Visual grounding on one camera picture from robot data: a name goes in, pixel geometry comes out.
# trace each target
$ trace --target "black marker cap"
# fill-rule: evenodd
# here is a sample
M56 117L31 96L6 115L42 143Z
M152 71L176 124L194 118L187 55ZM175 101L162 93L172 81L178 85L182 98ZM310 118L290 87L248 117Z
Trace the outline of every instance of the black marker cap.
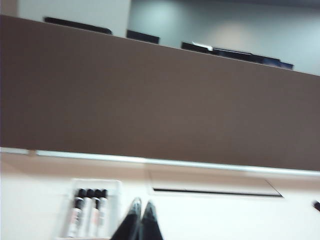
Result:
M101 190L99 190L99 189L96 189L96 190L94 190L94 196L96 197L96 198L101 198L102 197L102 192L101 192Z
M107 189L102 189L101 197L106 198L106 199L108 198L108 190Z
M86 197L87 198L93 198L95 196L95 192L92 189L86 190Z
M83 188L79 188L75 196L83 199L86 196L86 190L84 190Z
M83 200L83 199L81 199L81 198L76 198L76 199L74 200L74 207L75 207L76 209L82 209L83 206L84 206L84 200Z
M320 211L320 202L315 201L315 202L313 203L313 206L314 206L315 209L317 209L318 211Z

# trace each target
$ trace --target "black object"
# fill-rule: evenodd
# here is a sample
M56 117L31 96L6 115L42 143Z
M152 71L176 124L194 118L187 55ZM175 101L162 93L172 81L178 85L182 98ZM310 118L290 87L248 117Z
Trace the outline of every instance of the black object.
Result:
M156 208L151 201L145 207L139 230L139 240L163 240L161 235Z
M153 190L155 192L170 192L170 193L222 194L222 195L241 195L241 196L253 196L253 197L283 198L283 196L279 192L277 194L267 194L267 193L230 192L230 191L204 191L204 190L167 189L167 188L153 188Z
M96 190L94 190L94 196L96 197L96 198L101 198L101 196L102 196L102 191L101 190L99 190L99 189L96 189Z
M280 67L282 69L289 69L289 70L292 70L294 68L294 65L293 64L290 64L290 63L286 63L286 62L280 62Z
M128 39L140 40L148 43L159 44L160 37L144 34L137 31L127 30L126 37Z
M199 53L203 53L203 54L210 54L211 51L203 46L197 46L191 43L187 43L187 42L182 42L181 43L181 48L185 49L185 50L190 50L190 51L194 51L194 52L199 52Z
M102 189L101 191L101 198L108 198L108 190L107 189Z
M320 212L320 202L315 201L315 202L313 203L313 206L314 206L315 209L317 209L317 210Z
M234 51L234 50L227 50L222 48L213 48L212 54L227 57L231 59L238 59L244 60L249 62L254 62L252 58L252 53L249 52L242 52L242 51Z
M141 199L136 197L124 220L113 234L110 240L136 240L140 227Z
M80 23L80 22L63 20L63 19L54 18L54 17L47 17L47 16L44 17L43 20L45 23L58 24L58 25L72 27L72 28L76 28L76 29L83 29L83 30L97 32L97 33L112 35L112 31L110 29L100 27L100 26L93 26L93 25L84 24L84 23Z
M272 58L272 57L263 57L262 64L274 67L281 67L280 59Z
M88 198L93 198L95 196L95 192L92 189L87 189L86 190L86 196Z
M99 207L100 207L100 200L96 199L94 208L99 209Z
M86 196L86 190L84 190L83 188L79 188L76 197L83 199L85 196Z
M82 209L84 207L84 200L82 198L74 199L74 207L76 209Z

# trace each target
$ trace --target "brown panel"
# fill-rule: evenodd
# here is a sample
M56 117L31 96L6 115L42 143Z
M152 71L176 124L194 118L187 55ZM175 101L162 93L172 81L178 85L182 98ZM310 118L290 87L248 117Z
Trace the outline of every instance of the brown panel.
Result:
M1 145L320 170L320 77L1 18Z

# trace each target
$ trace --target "wooden panel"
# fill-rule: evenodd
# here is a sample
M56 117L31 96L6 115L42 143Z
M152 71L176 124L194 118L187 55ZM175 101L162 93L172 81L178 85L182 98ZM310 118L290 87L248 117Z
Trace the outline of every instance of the wooden panel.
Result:
M1 145L320 170L320 77L1 17Z

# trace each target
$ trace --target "computer monitor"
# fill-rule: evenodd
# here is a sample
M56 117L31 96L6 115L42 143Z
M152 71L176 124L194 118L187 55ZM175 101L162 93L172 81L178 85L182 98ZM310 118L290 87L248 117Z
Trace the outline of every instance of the computer monitor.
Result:
M139 41L153 43L153 44L159 44L159 40L160 40L160 37L158 36L152 36L152 35L144 34L137 31L132 31L132 30L126 31L126 37L128 39L134 39L134 40L139 40Z
M72 27L72 28L76 28L76 29L83 29L83 30L97 32L97 33L112 35L112 31L109 28L104 28L104 27L100 27L100 26L93 26L93 25L84 24L84 23L80 23L80 22L63 20L63 19L54 18L54 17L47 17L47 16L44 17L43 20L45 23L57 24L57 25Z

